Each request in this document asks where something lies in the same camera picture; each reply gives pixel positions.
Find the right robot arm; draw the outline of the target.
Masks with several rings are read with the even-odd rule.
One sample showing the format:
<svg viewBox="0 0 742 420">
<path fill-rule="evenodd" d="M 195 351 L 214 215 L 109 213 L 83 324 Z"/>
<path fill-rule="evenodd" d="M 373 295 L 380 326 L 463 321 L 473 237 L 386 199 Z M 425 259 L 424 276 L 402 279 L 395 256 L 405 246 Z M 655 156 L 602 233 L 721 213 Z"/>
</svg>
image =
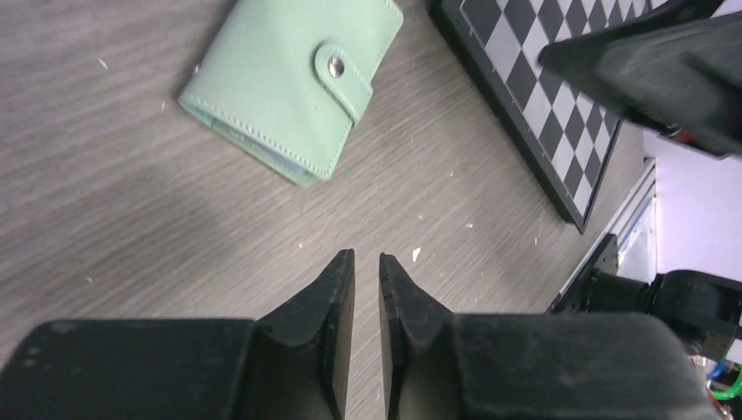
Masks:
<svg viewBox="0 0 742 420">
<path fill-rule="evenodd" d="M 717 1 L 668 1 L 612 28 L 547 45 L 539 63 L 621 119 L 710 158 L 741 154 L 741 15 Z M 651 283 L 605 266 L 608 235 L 550 311 L 638 312 L 690 354 L 740 362 L 741 286 L 694 270 Z"/>
</svg>

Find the aluminium frame rail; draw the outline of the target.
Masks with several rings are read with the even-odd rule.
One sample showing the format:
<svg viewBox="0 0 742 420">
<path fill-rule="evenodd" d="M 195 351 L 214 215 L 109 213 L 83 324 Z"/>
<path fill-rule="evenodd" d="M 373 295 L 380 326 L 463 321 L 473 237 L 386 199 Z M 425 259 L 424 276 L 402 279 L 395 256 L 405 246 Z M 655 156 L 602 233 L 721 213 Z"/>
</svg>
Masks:
<svg viewBox="0 0 742 420">
<path fill-rule="evenodd" d="M 647 158 L 640 180 L 606 226 L 548 312 L 588 312 L 605 306 L 627 309 L 657 271 L 656 163 Z"/>
</svg>

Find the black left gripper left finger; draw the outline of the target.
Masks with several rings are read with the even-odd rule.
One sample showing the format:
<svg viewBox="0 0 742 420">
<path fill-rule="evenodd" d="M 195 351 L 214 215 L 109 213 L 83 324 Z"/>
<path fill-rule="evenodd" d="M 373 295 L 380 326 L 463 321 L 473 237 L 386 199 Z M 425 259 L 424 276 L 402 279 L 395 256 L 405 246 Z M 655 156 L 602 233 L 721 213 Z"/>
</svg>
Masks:
<svg viewBox="0 0 742 420">
<path fill-rule="evenodd" d="M 259 318 L 62 319 L 1 371 L 4 419 L 341 419 L 354 252 Z"/>
</svg>

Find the mint green card holder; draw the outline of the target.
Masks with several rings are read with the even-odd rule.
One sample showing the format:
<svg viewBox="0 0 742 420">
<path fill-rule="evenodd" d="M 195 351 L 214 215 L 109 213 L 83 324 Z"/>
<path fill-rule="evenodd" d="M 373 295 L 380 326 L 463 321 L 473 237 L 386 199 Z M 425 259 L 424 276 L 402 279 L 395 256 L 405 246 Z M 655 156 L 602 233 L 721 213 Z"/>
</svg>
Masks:
<svg viewBox="0 0 742 420">
<path fill-rule="evenodd" d="M 329 179 L 402 24 L 392 1 L 239 1 L 179 104 L 292 183 Z"/>
</svg>

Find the black white checkerboard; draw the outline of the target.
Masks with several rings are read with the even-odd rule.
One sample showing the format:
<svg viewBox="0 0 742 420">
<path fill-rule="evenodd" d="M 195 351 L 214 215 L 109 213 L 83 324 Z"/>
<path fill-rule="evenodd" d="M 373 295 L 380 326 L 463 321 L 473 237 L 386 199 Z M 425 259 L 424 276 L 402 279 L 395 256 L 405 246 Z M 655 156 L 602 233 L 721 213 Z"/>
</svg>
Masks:
<svg viewBox="0 0 742 420">
<path fill-rule="evenodd" d="M 430 14 L 561 218 L 585 231 L 621 120 L 538 64 L 548 44 L 649 1 L 434 1 Z"/>
</svg>

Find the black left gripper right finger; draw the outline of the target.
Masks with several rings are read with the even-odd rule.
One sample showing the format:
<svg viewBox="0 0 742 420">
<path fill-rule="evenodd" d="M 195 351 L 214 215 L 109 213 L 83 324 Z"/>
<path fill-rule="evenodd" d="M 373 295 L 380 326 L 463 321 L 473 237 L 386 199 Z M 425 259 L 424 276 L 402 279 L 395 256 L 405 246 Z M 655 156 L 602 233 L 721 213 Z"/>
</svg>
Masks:
<svg viewBox="0 0 742 420">
<path fill-rule="evenodd" d="M 379 259 L 389 419 L 717 419 L 679 339 L 638 313 L 455 313 Z"/>
</svg>

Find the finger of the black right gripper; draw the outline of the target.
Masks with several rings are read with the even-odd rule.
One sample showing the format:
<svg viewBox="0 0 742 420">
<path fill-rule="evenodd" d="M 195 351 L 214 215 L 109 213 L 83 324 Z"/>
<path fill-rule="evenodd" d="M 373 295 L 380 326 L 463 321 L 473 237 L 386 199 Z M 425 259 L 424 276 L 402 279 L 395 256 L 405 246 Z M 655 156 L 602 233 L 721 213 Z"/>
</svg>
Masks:
<svg viewBox="0 0 742 420">
<path fill-rule="evenodd" d="M 741 14 L 667 1 L 547 45 L 543 69 L 620 118 L 714 158 L 741 155 Z"/>
</svg>

